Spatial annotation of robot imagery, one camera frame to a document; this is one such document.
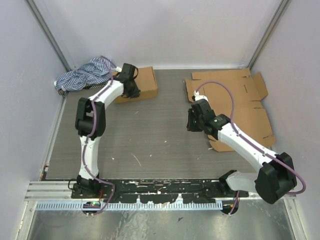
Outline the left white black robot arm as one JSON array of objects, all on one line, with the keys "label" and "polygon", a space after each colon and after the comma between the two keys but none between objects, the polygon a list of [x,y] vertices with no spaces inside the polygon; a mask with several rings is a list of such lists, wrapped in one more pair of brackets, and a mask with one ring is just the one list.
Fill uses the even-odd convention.
[{"label": "left white black robot arm", "polygon": [[124,63],[120,72],[112,76],[101,90],[78,101],[75,128],[81,143],[81,166],[74,188],[88,198],[97,197],[104,184],[99,179],[98,150],[107,126],[106,108],[117,97],[132,99],[140,96],[135,82],[138,74],[136,66]]}]

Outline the brown cardboard box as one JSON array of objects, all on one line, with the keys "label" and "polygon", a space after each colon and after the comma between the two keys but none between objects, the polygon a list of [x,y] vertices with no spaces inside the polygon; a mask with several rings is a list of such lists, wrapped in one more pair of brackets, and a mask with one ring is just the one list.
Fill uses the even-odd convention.
[{"label": "brown cardboard box", "polygon": [[153,99],[158,96],[158,85],[156,81],[155,72],[152,66],[143,67],[138,69],[138,75],[135,79],[135,83],[140,90],[139,97],[126,98],[124,96],[118,96],[114,103],[131,103],[142,100]]}]

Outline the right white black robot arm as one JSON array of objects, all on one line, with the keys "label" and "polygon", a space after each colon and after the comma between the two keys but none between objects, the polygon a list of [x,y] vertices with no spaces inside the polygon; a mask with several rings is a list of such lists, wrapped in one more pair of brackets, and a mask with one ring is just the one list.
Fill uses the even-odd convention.
[{"label": "right white black robot arm", "polygon": [[186,126],[190,132],[204,132],[235,150],[256,174],[231,170],[219,178],[220,192],[232,197],[237,191],[257,193],[265,202],[274,204],[297,186],[292,158],[263,147],[241,131],[224,114],[216,115],[206,97],[197,96],[188,109]]}]

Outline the brown cardboard blanks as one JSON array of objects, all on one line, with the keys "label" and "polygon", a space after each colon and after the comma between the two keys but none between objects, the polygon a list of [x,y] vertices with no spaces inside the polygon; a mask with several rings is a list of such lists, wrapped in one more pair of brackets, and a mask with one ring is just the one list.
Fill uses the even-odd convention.
[{"label": "brown cardboard blanks", "polygon": [[[271,147],[276,137],[262,100],[268,95],[260,72],[252,75],[249,68],[192,72],[192,79],[185,78],[188,100],[193,102],[194,91],[205,82],[215,81],[225,85],[234,98],[233,121],[248,136],[264,147]],[[220,85],[208,83],[199,89],[208,98],[216,115],[231,116],[232,101]],[[226,144],[208,135],[211,147],[217,152],[233,152]]]}]

